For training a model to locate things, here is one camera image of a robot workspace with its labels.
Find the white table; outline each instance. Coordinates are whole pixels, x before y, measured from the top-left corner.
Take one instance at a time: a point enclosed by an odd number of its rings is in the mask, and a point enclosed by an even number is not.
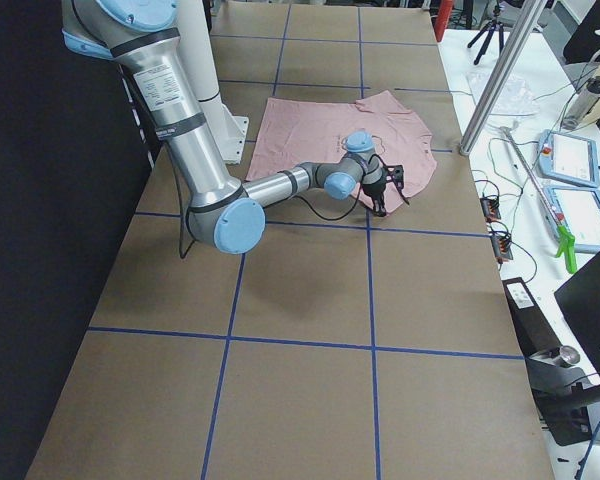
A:
[[[458,123],[463,132],[475,109],[473,98],[469,95],[459,93],[470,92],[467,75],[471,72],[491,72],[498,59],[497,41],[492,41],[489,50],[482,57],[480,64],[478,66],[473,65],[473,60],[477,55],[482,39],[472,49],[468,49],[467,44],[476,33],[475,31],[447,30],[440,44],[440,54],[447,75],[449,89],[455,92],[453,93],[454,107]],[[538,33],[532,34],[529,38],[513,70],[513,75],[524,78],[535,96],[551,93],[569,84],[569,79],[563,72],[545,39]],[[554,95],[539,99],[540,113],[518,119],[519,125],[513,132],[516,142],[525,143],[538,140],[543,130],[556,129],[556,121],[573,92],[573,88],[569,86]],[[513,121],[514,118],[510,117],[491,116],[488,126],[480,134],[479,140],[471,152],[470,160],[472,168],[485,172],[488,179],[498,185],[501,193],[518,194],[519,189],[494,173],[493,165],[487,152],[489,141],[492,138],[502,138],[497,127],[511,127],[513,126]],[[600,131],[597,126],[587,126],[579,129],[575,134],[596,141],[600,164]],[[511,148],[500,141],[493,141],[491,146],[498,171],[504,176],[515,180],[518,184],[522,184],[526,179],[526,173],[522,167],[519,169],[513,167],[517,159],[515,159]],[[535,144],[521,146],[520,149],[529,162],[535,159]],[[474,172],[474,177],[476,180],[485,178],[481,172],[477,171]],[[484,186],[484,183],[477,184],[478,192],[482,192]],[[486,189],[487,193],[493,193],[493,191],[492,187],[487,187]],[[503,223],[509,228],[511,228],[513,223],[512,214],[515,203],[516,198],[513,196],[505,196],[501,199],[500,203]],[[518,207],[518,213],[516,214],[513,240],[526,248],[538,263],[538,273],[535,279],[528,284],[528,287],[538,301],[540,308],[558,338],[563,344],[573,345],[582,353],[582,348],[565,323],[553,296],[553,292],[570,275],[565,269],[564,259],[562,257],[559,259],[554,258],[558,244],[543,217],[543,210],[537,194],[530,182],[528,182],[524,189],[520,206]],[[515,246],[513,247],[513,255],[514,261],[503,265],[501,277],[507,279],[520,276],[523,279],[528,279],[533,273],[532,261]],[[591,258],[592,255],[577,254],[578,266],[582,266]],[[586,358],[583,358],[579,366],[587,374],[595,371]],[[590,377],[590,379],[592,383],[599,382],[595,376]],[[560,447],[553,441],[550,433],[547,432],[545,435],[556,479],[571,480],[577,470],[577,462],[584,455],[587,444],[581,443],[569,447]],[[569,462],[558,462],[558,457],[568,459]],[[589,458],[584,479],[600,480],[600,445],[594,448]]]

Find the green handle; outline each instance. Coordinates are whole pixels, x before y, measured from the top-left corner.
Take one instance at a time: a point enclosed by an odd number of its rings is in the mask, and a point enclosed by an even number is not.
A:
[[[575,252],[576,237],[564,225],[558,225],[558,235],[560,236],[560,246],[558,247],[556,258],[564,253],[564,263],[567,267],[567,272],[576,273],[578,271]]]

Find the red object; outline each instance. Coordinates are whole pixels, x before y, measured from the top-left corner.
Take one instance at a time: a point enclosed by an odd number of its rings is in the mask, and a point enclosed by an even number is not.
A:
[[[441,42],[444,30],[447,28],[449,23],[449,17],[451,16],[451,10],[453,9],[453,0],[442,0],[440,3],[440,9],[438,10],[438,16],[436,17],[436,24],[433,26],[433,31],[436,34],[436,41]]]

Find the tripod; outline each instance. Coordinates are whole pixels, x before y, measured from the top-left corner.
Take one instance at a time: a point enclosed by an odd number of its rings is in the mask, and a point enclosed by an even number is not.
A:
[[[482,56],[486,53],[487,48],[489,48],[489,42],[491,41],[491,37],[493,37],[493,33],[496,30],[498,30],[498,44],[500,47],[499,53],[502,53],[502,48],[504,47],[504,25],[500,20],[498,20],[501,11],[502,9],[500,8],[500,2],[497,1],[495,7],[493,7],[493,20],[491,20],[489,23],[486,23],[485,26],[480,29],[478,34],[475,37],[473,37],[473,40],[471,40],[467,45],[467,48],[471,48],[473,44],[476,43],[478,39],[485,34],[485,32],[488,32],[487,38],[485,39],[484,43],[482,44],[482,47],[480,48],[480,51],[478,52],[478,56],[473,61],[474,65],[480,63],[480,58],[482,58]]]

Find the pink towel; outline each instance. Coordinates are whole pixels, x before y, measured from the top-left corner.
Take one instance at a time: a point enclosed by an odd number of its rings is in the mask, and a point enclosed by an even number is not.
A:
[[[437,165],[431,154],[431,132],[413,110],[403,107],[388,91],[354,104],[269,98],[247,180],[302,162],[337,163],[345,153],[345,138],[356,130],[373,135],[376,152],[387,165],[404,167],[406,197],[427,186]],[[372,206],[364,194],[360,200]],[[388,184],[387,212],[402,204],[395,186]]]

